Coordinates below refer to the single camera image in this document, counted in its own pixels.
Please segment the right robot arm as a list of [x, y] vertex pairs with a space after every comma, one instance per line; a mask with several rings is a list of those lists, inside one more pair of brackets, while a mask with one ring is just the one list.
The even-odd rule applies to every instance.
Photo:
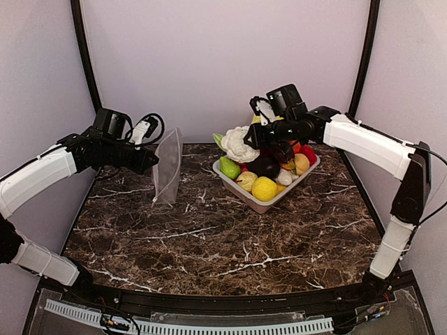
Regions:
[[413, 144], [363, 124], [347, 113], [320, 106], [308, 110], [294, 84], [255, 96], [249, 102], [260, 122], [250, 125], [244, 143], [253, 149], [309, 141], [341, 149], [390, 173], [400, 187], [390, 222], [368, 274], [387, 279], [406, 253], [423, 217], [431, 190], [431, 156], [424, 143]]

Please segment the white cauliflower toy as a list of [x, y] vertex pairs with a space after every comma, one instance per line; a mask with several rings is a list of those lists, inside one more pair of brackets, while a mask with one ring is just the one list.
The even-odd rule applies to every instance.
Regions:
[[225, 135], [213, 133], [212, 137], [229, 159], [237, 163], [250, 163], [257, 159], [261, 152], [259, 149], [253, 149], [244, 143], [244, 137], [248, 130], [248, 126], [237, 126], [234, 129], [227, 130]]

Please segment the clear dotted zip top bag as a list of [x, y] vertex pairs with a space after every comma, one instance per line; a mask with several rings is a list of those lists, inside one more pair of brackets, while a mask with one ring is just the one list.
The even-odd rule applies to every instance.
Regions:
[[152, 206], [176, 202], [182, 149], [182, 133], [179, 128], [169, 130], [156, 148], [155, 155], [159, 158], [159, 162], [152, 167], [155, 190]]

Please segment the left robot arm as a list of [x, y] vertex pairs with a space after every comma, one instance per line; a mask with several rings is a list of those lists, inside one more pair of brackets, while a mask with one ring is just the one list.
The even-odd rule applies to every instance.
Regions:
[[74, 174], [110, 165], [144, 174], [159, 162], [149, 149], [151, 137], [165, 124], [157, 113], [137, 124], [124, 113], [101, 108], [93, 124], [81, 134], [70, 134], [48, 150], [1, 178], [1, 263], [14, 264], [38, 276], [71, 287], [89, 279], [73, 261], [21, 235], [9, 218], [30, 199]]

